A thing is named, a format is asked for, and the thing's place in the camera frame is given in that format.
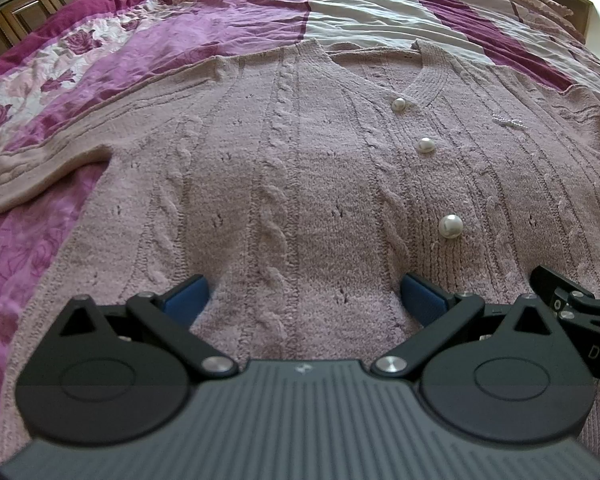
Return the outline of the pink knitted cardigan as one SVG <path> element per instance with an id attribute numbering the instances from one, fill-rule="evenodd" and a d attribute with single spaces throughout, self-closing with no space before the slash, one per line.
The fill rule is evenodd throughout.
<path id="1" fill-rule="evenodd" d="M 0 212 L 107 169 L 20 316 L 0 460 L 29 437 L 24 363 L 67 299 L 202 274 L 193 331 L 237 361 L 369 361 L 414 332 L 401 276 L 509 302 L 550 266 L 600 295 L 600 98 L 417 41 L 308 40 L 151 77 L 0 154 Z"/>

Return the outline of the purple floral bedspread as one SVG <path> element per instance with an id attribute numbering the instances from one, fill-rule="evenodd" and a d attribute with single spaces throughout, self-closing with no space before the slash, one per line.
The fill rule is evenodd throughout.
<path id="1" fill-rule="evenodd" d="M 328 52 L 404 51 L 423 41 L 557 91 L 580 84 L 600 98 L 600 61 L 539 0 L 143 0 L 50 32 L 22 56 L 0 81 L 0 154 L 48 139 L 151 77 L 308 40 Z M 73 169 L 0 212 L 0 220 L 20 218 L 29 237 L 0 260 L 0 395 L 20 316 L 106 169 Z"/>

